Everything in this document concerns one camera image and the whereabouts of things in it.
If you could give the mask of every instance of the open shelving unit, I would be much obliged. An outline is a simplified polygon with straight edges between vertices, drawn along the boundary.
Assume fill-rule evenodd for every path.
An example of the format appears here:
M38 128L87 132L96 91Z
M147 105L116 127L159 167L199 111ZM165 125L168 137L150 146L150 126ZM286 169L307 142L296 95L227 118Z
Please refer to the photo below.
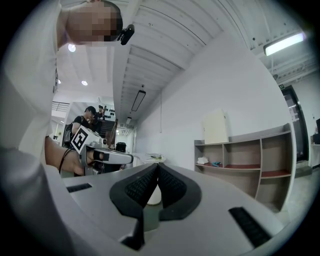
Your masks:
M199 164L207 157L209 163ZM289 124L229 137L229 142L194 141L195 171L229 182L273 211L281 211L293 182L293 137ZM219 167L212 162L220 162Z

